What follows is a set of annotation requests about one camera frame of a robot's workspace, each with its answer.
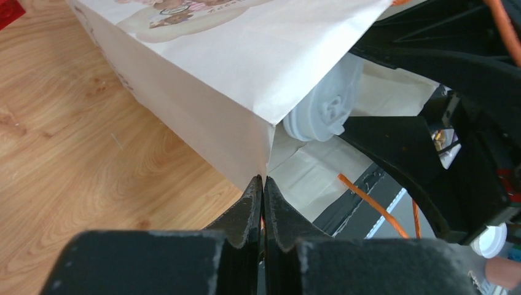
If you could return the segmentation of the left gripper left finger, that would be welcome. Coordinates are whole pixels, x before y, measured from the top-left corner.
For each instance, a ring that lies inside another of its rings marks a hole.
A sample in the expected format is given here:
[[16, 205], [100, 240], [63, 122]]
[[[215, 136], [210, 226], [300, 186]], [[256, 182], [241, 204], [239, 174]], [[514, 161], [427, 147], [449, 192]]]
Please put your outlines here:
[[262, 178], [202, 230], [88, 230], [61, 251], [42, 294], [256, 294]]

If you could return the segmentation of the white paper bakery bag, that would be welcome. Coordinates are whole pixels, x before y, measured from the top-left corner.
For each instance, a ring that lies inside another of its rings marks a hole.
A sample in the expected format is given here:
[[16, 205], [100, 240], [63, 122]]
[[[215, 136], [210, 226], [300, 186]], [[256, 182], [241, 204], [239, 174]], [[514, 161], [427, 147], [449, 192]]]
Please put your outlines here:
[[[377, 21], [391, 1], [70, 1], [123, 86], [238, 187], [271, 176], [314, 221], [371, 164], [333, 136], [290, 137], [283, 119]], [[431, 96], [444, 86], [401, 68], [364, 61], [350, 117], [422, 117], [449, 164], [457, 138], [434, 126]]]

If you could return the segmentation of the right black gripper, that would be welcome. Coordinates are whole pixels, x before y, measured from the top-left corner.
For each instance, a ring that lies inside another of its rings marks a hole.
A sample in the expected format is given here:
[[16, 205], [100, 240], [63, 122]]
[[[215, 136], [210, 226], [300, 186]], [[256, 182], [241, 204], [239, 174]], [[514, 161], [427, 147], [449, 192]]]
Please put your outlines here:
[[441, 164], [422, 117], [350, 117], [341, 139], [368, 156], [420, 207], [437, 238], [468, 245], [520, 215], [520, 146], [478, 105], [440, 86], [434, 126], [457, 138]]

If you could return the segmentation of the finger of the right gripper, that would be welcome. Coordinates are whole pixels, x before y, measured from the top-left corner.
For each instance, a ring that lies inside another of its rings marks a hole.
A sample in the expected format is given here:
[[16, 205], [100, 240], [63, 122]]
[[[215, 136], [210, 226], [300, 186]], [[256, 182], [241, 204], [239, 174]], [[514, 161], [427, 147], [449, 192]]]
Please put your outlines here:
[[424, 1], [375, 22], [351, 52], [440, 82], [520, 133], [519, 1]]

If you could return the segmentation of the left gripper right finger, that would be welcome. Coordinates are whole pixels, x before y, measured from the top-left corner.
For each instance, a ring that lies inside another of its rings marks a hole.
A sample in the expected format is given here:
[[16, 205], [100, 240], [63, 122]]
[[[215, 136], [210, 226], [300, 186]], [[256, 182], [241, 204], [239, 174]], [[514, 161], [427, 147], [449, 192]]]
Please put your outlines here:
[[263, 191], [268, 294], [475, 294], [457, 253], [437, 239], [333, 238], [267, 178]]

